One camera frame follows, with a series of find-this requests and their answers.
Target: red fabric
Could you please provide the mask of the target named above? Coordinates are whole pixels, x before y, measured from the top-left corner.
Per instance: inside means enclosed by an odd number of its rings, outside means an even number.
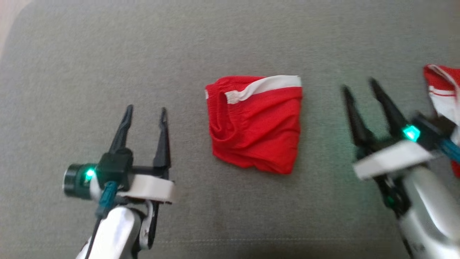
[[[452,79],[458,85],[460,85],[460,69],[450,68],[450,67],[446,67],[442,65],[438,65],[438,67],[442,69],[444,72],[446,72],[447,74],[449,74],[449,76],[451,76]],[[443,91],[458,91],[458,89],[455,89],[455,86],[445,76],[437,73],[434,70],[434,68],[430,68],[430,64],[426,65],[423,68],[423,75],[425,76],[428,87],[433,86],[436,90],[443,90]],[[455,94],[440,94],[434,91],[430,91],[430,92],[437,96],[441,96],[441,97],[456,98]],[[454,171],[455,176],[460,178],[460,165],[455,161],[451,161],[451,166],[452,166],[452,171]]]
[[[447,72],[458,84],[460,84],[460,69],[443,65],[439,65],[438,67]],[[446,80],[446,78],[429,68],[429,65],[423,68],[423,75],[425,76],[428,86],[434,86],[434,88],[438,90],[455,91],[455,86]]]
[[[254,94],[228,104],[225,93],[264,77],[223,77],[206,86],[213,154],[228,163],[290,174],[300,135],[301,87]]]

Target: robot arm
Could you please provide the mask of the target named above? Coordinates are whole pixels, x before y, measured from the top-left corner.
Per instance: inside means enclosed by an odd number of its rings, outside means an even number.
[[[344,87],[345,104],[357,147],[357,176],[374,179],[385,205],[394,211],[402,240],[414,259],[460,259],[460,206],[424,163],[442,150],[458,159],[448,137],[452,123],[432,124],[419,115],[410,124],[376,80],[370,80],[381,103],[391,137],[377,140],[365,126],[353,96]]]
[[[64,193],[70,197],[99,201],[105,199],[107,183],[116,182],[106,217],[98,220],[93,236],[77,259],[136,259],[140,250],[152,248],[159,205],[175,202],[175,184],[169,180],[171,167],[167,113],[160,118],[160,139],[153,166],[133,166],[132,152],[126,148],[132,106],[128,106],[109,152],[98,164],[73,164],[64,174]],[[146,212],[130,207],[145,204]]]

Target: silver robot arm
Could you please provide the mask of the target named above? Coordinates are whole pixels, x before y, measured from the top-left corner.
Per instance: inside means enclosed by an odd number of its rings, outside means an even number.
[[[129,105],[110,150],[98,164],[72,164],[64,174],[68,197],[99,203],[93,234],[77,259],[137,259],[139,251],[152,248],[159,205],[175,202],[166,109],[161,111],[153,166],[132,165],[132,151],[126,147],[132,112]],[[146,212],[130,207],[135,204],[144,204]]]
[[[402,185],[410,201],[398,226],[414,259],[460,259],[460,206],[424,166],[408,169]]]

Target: gray fabric surface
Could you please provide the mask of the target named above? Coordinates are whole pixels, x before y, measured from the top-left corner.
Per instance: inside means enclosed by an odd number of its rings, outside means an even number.
[[[430,113],[422,67],[460,66],[457,0],[36,1],[0,65],[1,258],[75,258],[95,203],[66,198],[63,172],[97,162],[126,105],[128,146],[150,165],[169,110],[180,200],[162,206],[144,258],[407,258],[372,182],[351,169],[339,85],[385,134],[367,77],[406,114]],[[205,85],[226,75],[299,75],[299,157],[290,176],[214,158]],[[460,195],[447,161],[437,171]]]

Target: red shorts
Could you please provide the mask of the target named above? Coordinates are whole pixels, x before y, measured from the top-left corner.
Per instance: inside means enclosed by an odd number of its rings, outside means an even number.
[[[302,87],[297,76],[223,77],[206,86],[213,154],[240,167],[290,174]]]
[[[445,116],[457,125],[451,140],[460,145],[460,69],[428,64],[423,68],[428,92],[439,116]],[[460,178],[460,164],[451,161],[455,176]]]

